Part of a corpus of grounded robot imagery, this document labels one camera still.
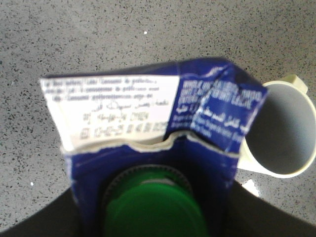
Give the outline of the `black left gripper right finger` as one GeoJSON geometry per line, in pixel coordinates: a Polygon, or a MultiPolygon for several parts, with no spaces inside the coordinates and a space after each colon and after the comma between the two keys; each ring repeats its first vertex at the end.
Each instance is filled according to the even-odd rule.
{"type": "Polygon", "coordinates": [[[270,205],[234,182],[226,212],[227,237],[314,237],[316,227],[270,205]]]}

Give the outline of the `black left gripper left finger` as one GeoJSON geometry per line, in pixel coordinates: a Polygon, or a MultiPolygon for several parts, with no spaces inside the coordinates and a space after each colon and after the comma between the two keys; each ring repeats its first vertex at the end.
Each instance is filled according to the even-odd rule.
{"type": "Polygon", "coordinates": [[[71,190],[31,217],[1,232],[2,237],[81,237],[83,236],[78,208],[71,190]]]}

